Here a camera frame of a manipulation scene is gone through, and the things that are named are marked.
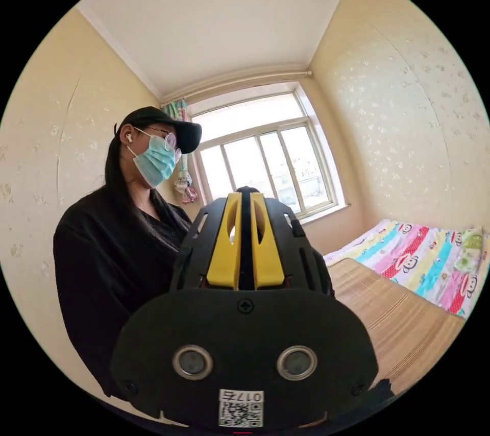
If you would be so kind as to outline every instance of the window pane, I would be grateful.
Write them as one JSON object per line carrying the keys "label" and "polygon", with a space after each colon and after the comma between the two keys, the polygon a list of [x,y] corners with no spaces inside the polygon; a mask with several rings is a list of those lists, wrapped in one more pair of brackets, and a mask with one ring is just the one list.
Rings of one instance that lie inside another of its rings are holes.
{"label": "window pane", "polygon": [[250,186],[258,189],[266,198],[274,197],[262,154],[254,137],[228,143],[225,151],[237,188]]}
{"label": "window pane", "polygon": [[203,127],[201,142],[255,126],[276,123],[303,116],[293,94],[275,95],[270,98],[254,99],[216,109],[198,116],[192,121]]}
{"label": "window pane", "polygon": [[300,202],[277,133],[262,135],[260,142],[276,187],[278,200],[289,206],[294,213],[298,213],[301,211]]}
{"label": "window pane", "polygon": [[217,198],[226,198],[229,193],[233,192],[230,178],[226,170],[225,161],[220,147],[212,147],[201,152],[204,170],[208,179],[211,196]]}
{"label": "window pane", "polygon": [[281,132],[306,209],[328,201],[320,166],[305,127]]}

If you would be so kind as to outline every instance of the white ceiling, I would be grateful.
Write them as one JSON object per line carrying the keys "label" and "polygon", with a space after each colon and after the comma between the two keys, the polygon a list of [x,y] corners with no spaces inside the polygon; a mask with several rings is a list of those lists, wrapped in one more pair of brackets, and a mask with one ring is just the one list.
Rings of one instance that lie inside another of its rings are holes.
{"label": "white ceiling", "polygon": [[82,0],[79,10],[160,99],[224,74],[305,69],[339,0]]}

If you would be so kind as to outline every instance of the window sill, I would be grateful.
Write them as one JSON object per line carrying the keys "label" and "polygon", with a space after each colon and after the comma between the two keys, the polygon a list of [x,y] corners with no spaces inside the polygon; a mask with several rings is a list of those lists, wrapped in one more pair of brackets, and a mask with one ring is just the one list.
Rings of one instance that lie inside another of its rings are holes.
{"label": "window sill", "polygon": [[335,213],[336,211],[343,210],[344,208],[348,208],[350,204],[345,204],[345,205],[336,205],[332,206],[331,208],[327,208],[326,210],[319,211],[318,213],[314,213],[311,216],[307,216],[305,218],[302,218],[300,220],[301,225],[306,225],[308,223],[316,222],[316,220],[320,220],[327,215],[331,215],[332,213]]}

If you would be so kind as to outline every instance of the surgical mask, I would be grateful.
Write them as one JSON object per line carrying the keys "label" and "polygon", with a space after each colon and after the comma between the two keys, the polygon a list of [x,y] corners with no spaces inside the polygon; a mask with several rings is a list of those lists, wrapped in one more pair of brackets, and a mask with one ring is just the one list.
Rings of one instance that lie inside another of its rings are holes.
{"label": "surgical mask", "polygon": [[144,180],[149,186],[155,188],[163,181],[166,181],[174,172],[178,160],[176,159],[176,150],[167,150],[168,144],[161,136],[149,135],[145,131],[136,129],[150,137],[148,150],[136,155],[129,147],[128,149],[134,155],[133,162]]}

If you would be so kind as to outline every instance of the curtain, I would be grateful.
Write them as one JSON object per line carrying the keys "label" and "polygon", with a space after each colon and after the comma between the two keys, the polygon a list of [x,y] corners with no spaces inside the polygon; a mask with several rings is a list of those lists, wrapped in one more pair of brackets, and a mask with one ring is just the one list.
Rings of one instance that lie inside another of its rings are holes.
{"label": "curtain", "polygon": [[[183,99],[162,106],[161,110],[177,121],[189,121],[187,104]],[[198,198],[198,194],[192,186],[192,177],[187,170],[187,155],[182,155],[178,166],[179,175],[174,183],[174,187],[182,195],[182,203],[184,205],[194,203]]]}

